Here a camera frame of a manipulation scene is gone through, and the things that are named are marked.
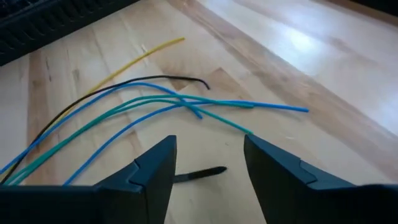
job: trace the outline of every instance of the wire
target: wire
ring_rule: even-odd
[[[285,105],[272,105],[272,104],[268,104],[268,103],[258,103],[258,102],[251,102],[251,101],[244,101],[244,100],[226,100],[224,102],[230,102],[230,103],[252,103],[253,105],[258,105],[258,106],[262,106],[262,107],[270,107],[270,106],[275,106],[276,108],[290,108],[291,106],[285,106]],[[204,104],[208,104],[209,102],[205,102],[205,101],[189,101],[188,103],[190,103],[191,105],[204,105]],[[134,122],[132,122],[131,124],[127,125],[126,127],[124,127],[122,130],[120,130],[118,133],[116,133],[114,136],[112,136],[109,140],[107,140],[97,151],[94,152],[93,155],[90,156],[90,158],[63,184],[63,185],[68,185],[70,183],[72,183],[72,181],[74,179],[76,179],[94,160],[96,157],[99,156],[99,154],[101,154],[102,151],[104,151],[104,149],[111,144],[116,138],[118,138],[120,135],[122,135],[125,131],[127,131],[128,129],[132,128],[134,125],[152,117],[155,116],[159,113],[163,113],[175,108],[179,108],[182,107],[182,103],[179,103],[177,105],[173,105],[173,106],[168,106],[166,108],[162,108],[159,109],[157,111],[151,112],[137,120],[135,120]],[[122,108],[121,110],[128,110],[135,107],[133,106],[128,106],[125,108]],[[302,108],[304,112],[308,112],[308,109],[306,108]]]
[[[135,63],[139,62],[140,60],[150,56],[151,54],[160,51],[168,46],[171,46],[173,44],[177,44],[181,41],[185,40],[184,37],[180,37],[174,40],[170,40],[168,42],[164,42],[163,44],[158,45],[157,47],[154,47],[153,49],[149,50],[148,52],[144,53],[143,55],[139,56],[138,58],[134,59],[133,61],[127,63],[125,66],[123,66],[122,68],[120,68],[119,70],[117,70],[116,72],[112,73],[110,76],[106,77],[104,80],[100,81],[97,85],[95,85],[93,88],[91,88],[87,94],[90,94],[91,92],[95,91],[96,89],[98,89],[99,87],[103,86],[106,82],[110,81],[111,79],[113,79],[114,77],[118,76],[119,74],[121,74],[122,72],[124,72],[125,70],[127,70],[129,67],[133,66]],[[75,105],[71,106],[69,109],[67,109],[66,111],[64,111],[57,119],[55,119],[54,121],[52,121],[51,123],[57,122],[58,120],[62,119],[63,117],[65,117],[69,112],[71,112],[71,110],[73,110],[75,107]],[[197,111],[193,111],[194,114],[202,119],[202,116],[197,112]],[[16,162],[16,164],[9,169],[8,174],[5,176],[5,178],[3,178],[3,180],[1,181],[1,184],[3,184],[5,182],[6,179],[9,178],[9,176],[17,169],[17,166],[22,162],[23,158],[19,161]]]
[[[151,84],[151,83],[130,83],[130,84],[126,84],[128,86],[149,86],[152,88],[157,88],[159,90],[165,91],[166,93],[170,93],[172,95],[175,95],[177,98],[179,98],[179,95],[172,91],[169,90],[168,88],[159,86],[159,85],[155,85],[155,84]],[[66,122],[68,119],[70,119],[72,116],[75,116],[77,113],[79,113],[80,111],[84,110],[85,108],[89,107],[90,105],[92,105],[93,103],[97,102],[98,100],[100,100],[101,98],[103,98],[104,96],[116,91],[118,88],[121,88],[121,86],[119,87],[115,87],[112,90],[109,90],[99,96],[97,96],[96,98],[92,99],[91,101],[87,102],[86,104],[84,104],[83,106],[79,107],[77,110],[73,111],[72,113],[70,113],[69,115],[67,115],[66,117],[62,118],[57,124],[53,125],[49,130],[47,130],[46,132],[44,132],[36,141],[34,141],[28,148],[26,148],[22,153],[20,153],[17,157],[15,157],[10,163],[8,163],[3,169],[2,172],[4,172],[4,170],[7,170],[8,168],[10,168],[10,166],[12,166],[16,161],[18,161],[20,158],[23,158],[26,154],[28,154],[31,150],[33,150],[34,147],[36,147],[38,144],[40,144],[48,135],[50,135],[54,130],[56,130],[59,126],[61,126],[64,122]]]
[[[122,68],[120,68],[119,70],[117,70],[116,72],[110,74],[108,77],[104,78],[103,80],[101,80],[97,85],[95,85],[93,88],[89,89],[87,91],[87,94],[94,92],[95,90],[97,90],[99,87],[103,86],[105,83],[109,82],[111,79],[113,79],[114,77],[120,75],[122,72],[126,71],[129,67],[131,67],[132,65],[134,65],[135,63],[139,62],[140,60],[146,58],[147,56],[150,56],[151,54],[162,50],[170,45],[179,43],[181,41],[185,40],[184,37],[181,38],[177,38],[171,41],[168,41],[166,43],[160,44],[159,46],[149,50],[148,52],[144,53],[143,55],[139,56],[138,58],[134,59],[133,61],[127,63],[125,66],[123,66]],[[71,110],[73,110],[74,107],[70,108],[69,110],[67,110],[66,112],[64,112],[63,115],[61,115],[61,117],[59,117],[59,119],[62,119],[64,116],[66,116]]]
[[[132,78],[130,80],[127,80],[125,82],[122,83],[118,83],[115,85],[111,85],[105,88],[102,88],[100,90],[94,91],[92,93],[89,93],[83,97],[81,97],[80,99],[77,99],[75,102],[73,102],[72,104],[70,104],[69,106],[67,106],[63,111],[61,111],[58,115],[56,115],[54,117],[53,120],[51,120],[41,131],[40,133],[36,136],[36,138],[32,141],[31,144],[33,144],[33,142],[35,142],[36,140],[38,140],[39,137],[41,137],[41,135],[43,135],[43,133],[49,128],[51,127],[51,125],[53,123],[55,123],[59,117],[61,117],[63,114],[65,114],[66,111],[68,111],[69,109],[73,108],[75,105],[79,104],[81,101],[97,94],[97,93],[101,93],[102,91],[106,91],[106,90],[110,90],[112,88],[116,88],[119,86],[123,86],[125,84],[131,83],[131,82],[135,82],[135,81],[139,81],[139,80],[148,80],[148,79],[153,79],[153,78],[168,78],[168,79],[176,79],[176,80],[187,80],[187,81],[198,81],[198,82],[202,82],[206,88],[209,90],[210,86],[203,80],[199,79],[199,78],[191,78],[191,77],[180,77],[180,76],[173,76],[173,75],[154,75],[154,76],[149,76],[149,77],[140,77],[140,78]],[[3,178],[3,180],[1,181],[1,184],[4,184],[5,181],[10,178],[10,176],[12,175],[12,173],[16,170],[17,166],[22,162],[22,160],[25,158],[27,154],[25,154],[24,156],[22,156],[16,163],[15,165],[9,169],[9,172],[7,173],[7,175],[5,176],[5,178]]]
[[[247,105],[247,104],[238,104],[238,103],[228,103],[228,102],[222,102],[222,101],[216,101],[216,100],[211,100],[211,99],[207,99],[207,98],[201,98],[198,96],[190,96],[191,98],[195,98],[195,99],[200,99],[203,101],[206,101],[207,103],[214,103],[217,105],[226,105],[226,106],[239,106],[239,107],[243,107],[243,108],[252,108],[252,105]],[[154,98],[154,96],[142,96],[139,98]],[[232,121],[228,121],[227,119],[221,118],[218,115],[215,115],[213,113],[210,113],[207,110],[201,109],[197,106],[193,106],[190,103],[183,103],[183,102],[178,102],[178,101],[170,101],[170,100],[147,100],[141,103],[137,103],[135,105],[131,105],[131,106],[126,106],[125,108],[113,108],[109,111],[107,111],[106,113],[102,114],[101,116],[97,117],[96,119],[90,121],[88,124],[84,125],[84,127],[80,128],[77,132],[73,133],[69,138],[63,140],[62,142],[60,142],[59,144],[57,144],[55,147],[53,147],[52,149],[50,149],[49,151],[47,151],[46,153],[44,153],[43,155],[41,155],[38,159],[36,159],[34,162],[32,162],[31,164],[29,164],[27,167],[23,168],[22,170],[20,170],[17,174],[13,175],[12,177],[10,177],[5,184],[10,184],[11,182],[13,182],[16,178],[19,178],[13,183],[14,185],[19,184],[20,182],[22,182],[27,176],[29,176],[33,171],[36,170],[36,168],[38,168],[39,166],[41,166],[47,159],[49,159],[51,156],[53,156],[57,151],[61,150],[62,147],[64,147],[66,144],[68,144],[70,141],[72,141],[73,139],[75,139],[77,136],[79,136],[81,133],[84,133],[86,130],[90,129],[91,127],[93,127],[94,125],[97,125],[99,122],[101,122],[102,120],[104,120],[105,118],[112,116],[114,114],[117,113],[121,113],[123,111],[138,107],[138,106],[142,106],[148,103],[153,103],[153,102],[165,102],[165,103],[175,103],[177,105],[182,105],[182,106],[187,106],[187,107],[192,107],[195,108],[198,111],[201,111],[202,113],[205,113],[209,116],[212,116],[226,124],[229,124],[231,126],[234,126],[235,128],[238,128],[242,131],[244,131],[245,133],[252,133],[250,130],[247,130],[244,127],[241,127],[238,124],[233,123]]]

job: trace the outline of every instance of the black wire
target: black wire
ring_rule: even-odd
[[[118,84],[115,84],[115,85],[111,85],[111,86],[102,88],[102,89],[100,89],[100,90],[96,90],[96,91],[94,91],[94,92],[92,92],[92,93],[89,93],[89,94],[87,94],[87,95],[81,97],[80,99],[76,100],[76,101],[73,102],[71,105],[69,105],[69,106],[67,106],[65,109],[63,109],[63,111],[61,111],[59,114],[57,114],[57,115],[53,118],[53,120],[51,120],[51,121],[41,130],[41,132],[36,136],[36,138],[32,141],[31,144],[33,144],[33,142],[35,142],[36,140],[38,140],[38,138],[41,137],[41,135],[42,135],[49,127],[51,127],[51,125],[52,125],[54,122],[56,122],[56,120],[58,120],[59,117],[61,117],[65,112],[67,112],[70,108],[74,107],[75,105],[77,105],[77,104],[80,103],[81,101],[83,101],[83,100],[85,100],[85,99],[87,99],[87,98],[89,98],[89,97],[91,97],[91,96],[93,96],[93,95],[95,95],[95,94],[97,94],[97,93],[101,93],[101,92],[103,92],[103,91],[110,90],[110,89],[112,89],[112,88],[119,87],[119,86],[124,85],[124,84],[127,84],[127,83],[136,82],[136,81],[140,81],[140,80],[148,80],[148,79],[153,79],[153,78],[169,78],[169,79],[175,79],[175,80],[198,81],[198,82],[203,83],[203,84],[206,86],[206,88],[207,88],[208,90],[210,89],[210,86],[207,84],[207,82],[205,82],[205,81],[203,81],[203,80],[201,80],[201,79],[199,79],[199,78],[192,78],[192,77],[180,77],[180,76],[176,76],[176,75],[153,75],[153,76],[149,76],[149,77],[132,78],[132,79],[127,80],[127,81],[125,81],[125,82],[118,83]],[[22,160],[24,160],[24,158],[25,158],[26,155],[27,155],[27,154],[25,154],[24,156],[22,156],[22,157],[15,163],[15,165],[11,168],[10,172],[8,172],[8,174],[5,176],[5,178],[3,178],[3,180],[1,181],[0,184],[4,184],[4,183],[8,180],[8,178],[10,178],[11,174],[17,169],[17,167],[18,167],[19,164],[22,162]]]

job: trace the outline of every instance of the yellow wire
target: yellow wire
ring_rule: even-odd
[[[184,37],[180,37],[180,38],[177,38],[177,39],[174,39],[174,40],[170,40],[170,41],[164,42],[163,44],[160,44],[159,46],[154,47],[154,48],[151,49],[150,51],[148,51],[148,52],[144,53],[143,55],[139,56],[138,58],[132,60],[131,62],[127,63],[125,66],[121,67],[121,68],[120,68],[119,70],[117,70],[116,72],[110,74],[108,77],[106,77],[106,78],[104,78],[103,80],[101,80],[97,85],[95,85],[93,88],[91,88],[90,90],[88,90],[87,93],[86,93],[85,95],[90,94],[90,93],[96,91],[96,90],[99,89],[101,86],[103,86],[105,83],[109,82],[109,81],[110,81],[111,79],[113,79],[114,77],[120,75],[122,72],[126,71],[129,67],[133,66],[135,63],[141,61],[142,59],[144,59],[144,58],[150,56],[151,54],[153,54],[153,53],[155,53],[155,52],[158,52],[158,51],[160,51],[160,50],[162,50],[162,49],[164,49],[164,48],[166,48],[166,47],[168,47],[168,46],[171,46],[171,45],[173,45],[173,44],[177,44],[177,43],[179,43],[179,42],[181,42],[181,41],[183,41],[183,40],[185,40],[185,38],[184,38]],[[69,110],[67,110],[66,112],[64,112],[64,114],[62,114],[62,115],[53,123],[53,125],[56,124],[56,123],[58,123],[62,118],[64,118],[66,115],[68,115],[73,109],[75,109],[75,107],[76,107],[76,105],[73,106],[73,107],[71,107],[71,108],[70,108]],[[1,177],[2,180],[3,180],[3,178],[6,177],[6,175],[10,172],[10,170],[11,170],[13,167],[14,167],[14,166],[8,168],[7,171],[5,171],[3,174],[0,175],[0,177]]]

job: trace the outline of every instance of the wood grain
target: wood grain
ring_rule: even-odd
[[[309,114],[209,106],[210,111],[354,184],[398,182],[398,28],[328,1],[142,0],[0,68],[0,165],[18,155],[66,105],[143,52],[180,36],[112,83],[184,75],[201,83],[153,80],[184,94],[306,106]],[[47,138],[26,162],[120,103],[157,90],[107,96]],[[107,139],[163,105],[109,119],[64,147],[25,180],[62,184]],[[249,181],[243,133],[185,108],[133,127],[73,183],[94,184],[169,134],[177,173],[228,171],[175,185],[166,223],[265,223]]]

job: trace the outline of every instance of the green wire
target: green wire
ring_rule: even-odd
[[[135,105],[131,105],[131,106],[126,106],[130,103],[133,103],[135,101],[138,100],[144,100],[144,99],[156,99],[156,98],[175,98],[176,96],[171,96],[171,95],[158,95],[158,96],[142,96],[142,97],[138,97],[135,98],[133,100],[127,101],[119,106],[116,106],[115,108],[105,112],[104,114],[100,115],[99,117],[95,118],[94,120],[90,121],[88,124],[86,124],[84,127],[80,128],[77,132],[73,133],[69,138],[63,140],[62,142],[60,142],[59,144],[57,144],[56,146],[54,146],[53,148],[51,148],[51,150],[47,151],[46,153],[44,153],[43,155],[41,155],[39,158],[37,158],[34,162],[32,162],[31,164],[29,164],[27,167],[23,168],[22,170],[20,170],[17,174],[13,175],[12,177],[10,177],[7,182],[5,184],[10,184],[13,180],[15,180],[16,178],[18,178],[22,173],[24,173],[20,178],[18,178],[18,180],[15,181],[14,185],[17,185],[19,183],[21,183],[27,176],[29,176],[33,171],[35,171],[39,166],[41,166],[47,159],[49,159],[51,156],[53,156],[56,152],[58,152],[59,150],[61,150],[61,148],[63,148],[64,146],[66,146],[70,141],[72,141],[73,139],[75,139],[77,136],[79,136],[80,134],[84,133],[85,131],[87,131],[88,129],[92,128],[93,126],[97,125],[98,123],[100,123],[102,120],[114,115],[114,114],[118,114],[121,113],[123,111],[129,110],[129,109],[133,109],[135,107],[138,106],[142,106],[148,103],[153,103],[153,102],[162,102],[162,103],[173,103],[173,104],[177,104],[177,105],[182,105],[182,106],[186,106],[190,109],[195,109],[198,111],[201,111],[204,114],[207,114],[208,116],[211,116],[215,119],[218,119],[226,124],[229,124],[235,128],[238,128],[242,131],[244,131],[245,133],[251,134],[252,132],[244,127],[241,127],[238,124],[233,123],[232,121],[229,121],[227,119],[224,119],[216,114],[210,113],[207,110],[201,109],[197,106],[191,105],[190,103],[182,103],[179,101],[171,101],[171,100],[147,100],[141,103],[137,103]],[[208,98],[202,98],[199,96],[190,96],[190,95],[178,95],[178,98],[191,98],[191,99],[195,99],[195,100],[202,100],[202,101],[207,101],[209,103],[214,103],[217,105],[225,105],[225,106],[237,106],[237,107],[242,107],[242,108],[253,108],[253,105],[247,104],[247,103],[228,103],[228,102],[224,102],[224,101],[217,101],[217,100],[212,100],[212,99],[208,99]]]

